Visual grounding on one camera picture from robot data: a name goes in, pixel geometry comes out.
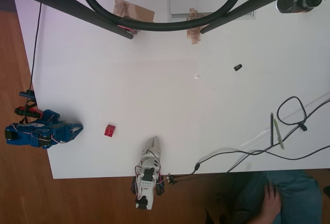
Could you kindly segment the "person's hand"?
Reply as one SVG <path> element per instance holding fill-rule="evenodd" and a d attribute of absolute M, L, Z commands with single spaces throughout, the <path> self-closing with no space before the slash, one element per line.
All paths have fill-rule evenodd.
<path fill-rule="evenodd" d="M 273 223 L 276 216 L 280 213 L 281 198 L 279 191 L 274 188 L 272 183 L 265 187 L 265 196 L 261 209 L 262 223 Z"/>

